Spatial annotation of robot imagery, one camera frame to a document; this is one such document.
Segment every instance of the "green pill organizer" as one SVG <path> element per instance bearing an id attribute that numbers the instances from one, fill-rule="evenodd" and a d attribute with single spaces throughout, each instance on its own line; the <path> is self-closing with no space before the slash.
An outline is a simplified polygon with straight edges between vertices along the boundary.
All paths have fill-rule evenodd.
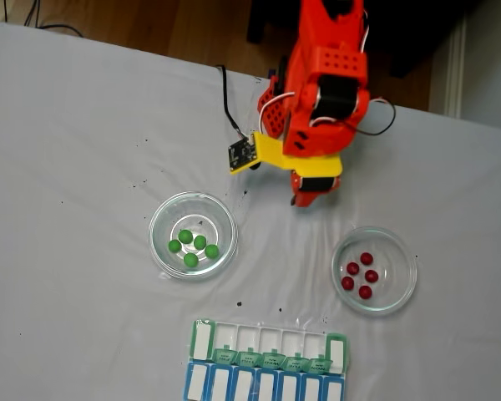
<path id="1" fill-rule="evenodd" d="M 347 338 L 198 319 L 193 322 L 190 358 L 247 368 L 293 373 L 340 374 L 349 362 Z"/>

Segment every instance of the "black cable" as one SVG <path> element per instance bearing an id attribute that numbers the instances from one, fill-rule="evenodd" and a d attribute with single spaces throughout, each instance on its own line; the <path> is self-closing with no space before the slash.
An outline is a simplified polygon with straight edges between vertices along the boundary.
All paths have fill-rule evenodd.
<path id="1" fill-rule="evenodd" d="M 393 104 L 392 102 L 390 102 L 388 99 L 382 98 L 382 100 L 376 99 L 374 101 L 379 102 L 379 103 L 389 104 L 390 106 L 392 106 L 392 109 L 393 109 L 392 121 L 390 121 L 390 123 L 386 126 L 385 129 L 382 129 L 382 130 L 380 130 L 378 132 L 367 132 L 367 131 L 364 131 L 362 129 L 358 129 L 357 127 L 354 127 L 354 126 L 352 126 L 352 125 L 350 125 L 348 123 L 343 123 L 343 124 L 347 125 L 348 127 L 354 129 L 356 132 L 359 132 L 360 134 L 363 134 L 363 135 L 379 136 L 381 134 L 384 134 L 386 131 L 388 131 L 390 129 L 390 127 L 395 122 L 395 117 L 397 116 L 397 109 L 395 108 L 395 104 Z"/>
<path id="2" fill-rule="evenodd" d="M 37 13 L 35 14 L 35 28 L 39 27 L 39 11 L 41 11 L 41 0 L 37 0 Z"/>
<path id="3" fill-rule="evenodd" d="M 51 29 L 51 28 L 66 28 L 70 29 L 71 31 L 74 31 L 79 37 L 83 38 L 84 36 L 80 31 L 78 31 L 75 27 L 71 27 L 70 25 L 67 25 L 65 23 L 50 23 L 49 25 L 41 25 L 40 27 L 37 27 L 39 29 Z"/>
<path id="4" fill-rule="evenodd" d="M 228 111 L 228 95 L 226 93 L 226 68 L 223 64 L 216 65 L 215 67 L 217 69 L 220 69 L 221 72 L 223 73 L 223 103 L 225 106 L 226 117 L 228 117 L 228 120 L 232 124 L 232 128 L 235 129 L 235 132 L 237 132 L 237 134 L 240 136 L 240 138 L 244 139 L 245 136 L 241 132 L 240 127 L 238 126 L 238 124 L 234 121 L 234 119 L 230 115 L 230 111 Z"/>
<path id="5" fill-rule="evenodd" d="M 28 27 L 32 22 L 33 11 L 35 11 L 35 6 L 37 5 L 37 0 L 33 0 L 32 6 L 30 7 L 30 11 L 26 16 L 26 20 L 24 21 L 24 26 Z"/>

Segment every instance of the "pill organizer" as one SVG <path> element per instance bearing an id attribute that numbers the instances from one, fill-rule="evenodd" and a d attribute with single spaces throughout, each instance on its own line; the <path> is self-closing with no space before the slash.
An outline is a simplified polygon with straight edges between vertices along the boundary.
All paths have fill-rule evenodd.
<path id="1" fill-rule="evenodd" d="M 197 319 L 184 401 L 343 401 L 347 338 Z"/>

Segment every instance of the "wall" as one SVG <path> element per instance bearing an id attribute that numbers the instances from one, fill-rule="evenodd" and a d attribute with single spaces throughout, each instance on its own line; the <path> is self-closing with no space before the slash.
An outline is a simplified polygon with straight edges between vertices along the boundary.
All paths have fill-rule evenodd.
<path id="1" fill-rule="evenodd" d="M 501 0 L 468 16 L 460 116 L 501 127 Z"/>

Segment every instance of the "robotic arm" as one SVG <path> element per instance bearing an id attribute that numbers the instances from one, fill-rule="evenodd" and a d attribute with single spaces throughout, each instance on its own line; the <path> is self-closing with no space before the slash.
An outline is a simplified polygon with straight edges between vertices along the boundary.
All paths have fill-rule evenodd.
<path id="1" fill-rule="evenodd" d="M 291 203 L 302 207 L 339 186 L 339 152 L 369 102 L 364 13 L 363 0 L 302 0 L 287 69 L 281 62 L 258 101 L 267 135 L 255 131 L 229 148 L 232 174 L 262 161 L 291 170 Z"/>

